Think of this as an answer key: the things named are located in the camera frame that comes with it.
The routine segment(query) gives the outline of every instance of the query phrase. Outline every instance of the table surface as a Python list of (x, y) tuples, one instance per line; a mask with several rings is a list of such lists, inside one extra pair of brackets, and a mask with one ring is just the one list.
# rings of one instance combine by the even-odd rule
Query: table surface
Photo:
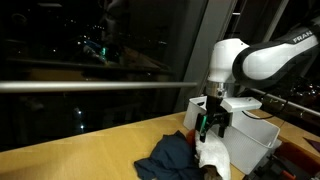
[[(252, 113), (265, 117), (260, 110)], [(0, 179), (138, 179), (133, 162), (149, 157), (163, 134), (186, 134), (185, 113), (177, 113), (0, 153)], [(320, 138), (278, 118), (279, 139), (291, 141), (320, 159), (302, 137)], [(232, 179), (244, 174), (231, 165)]]

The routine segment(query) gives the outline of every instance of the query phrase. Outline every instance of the white box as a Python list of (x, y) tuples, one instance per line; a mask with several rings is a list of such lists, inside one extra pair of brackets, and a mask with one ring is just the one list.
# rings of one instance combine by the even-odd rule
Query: white box
[[(189, 101), (187, 114), (183, 124), (194, 129), (198, 113), (204, 114), (206, 97), (193, 98)], [(210, 130), (218, 133), (219, 125)], [(220, 138), (226, 146), (231, 163), (244, 174), (249, 174), (265, 154), (273, 147), (280, 129), (265, 121), (245, 116), (242, 112), (232, 114), (231, 126), (225, 130), (224, 138)]]

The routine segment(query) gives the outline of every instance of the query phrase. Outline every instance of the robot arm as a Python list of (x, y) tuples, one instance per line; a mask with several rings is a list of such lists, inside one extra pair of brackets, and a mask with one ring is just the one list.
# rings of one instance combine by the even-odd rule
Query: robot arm
[[(299, 62), (309, 61), (317, 55), (319, 40), (316, 33), (320, 30), (320, 17), (310, 24), (274, 41), (253, 46), (239, 39), (228, 39), (215, 45), (206, 86), (207, 114), (199, 114), (196, 124), (203, 142), (207, 130), (214, 124), (220, 125), (218, 135), (223, 137), (230, 124), (231, 112), (230, 109), (226, 111), (225, 102), (233, 96), (235, 83), (258, 89), (272, 86)], [(239, 109), (243, 111), (260, 106), (259, 103), (254, 106), (248, 103), (247, 107)]]

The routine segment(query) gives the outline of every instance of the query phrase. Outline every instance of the white cloth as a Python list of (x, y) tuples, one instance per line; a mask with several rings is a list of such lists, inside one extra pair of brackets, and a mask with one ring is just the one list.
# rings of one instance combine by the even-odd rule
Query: white cloth
[(199, 157), (199, 167), (212, 165), (223, 180), (231, 180), (230, 157), (225, 145), (212, 131), (208, 131), (205, 143), (200, 141), (199, 132), (196, 132), (196, 150)]

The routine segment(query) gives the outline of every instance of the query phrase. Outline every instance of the dark blue cloth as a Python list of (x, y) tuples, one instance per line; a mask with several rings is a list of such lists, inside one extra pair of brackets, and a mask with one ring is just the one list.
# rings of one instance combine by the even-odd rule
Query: dark blue cloth
[(163, 135), (150, 157), (134, 162), (134, 166), (142, 180), (203, 180), (203, 173), (193, 159), (186, 138), (177, 131)]

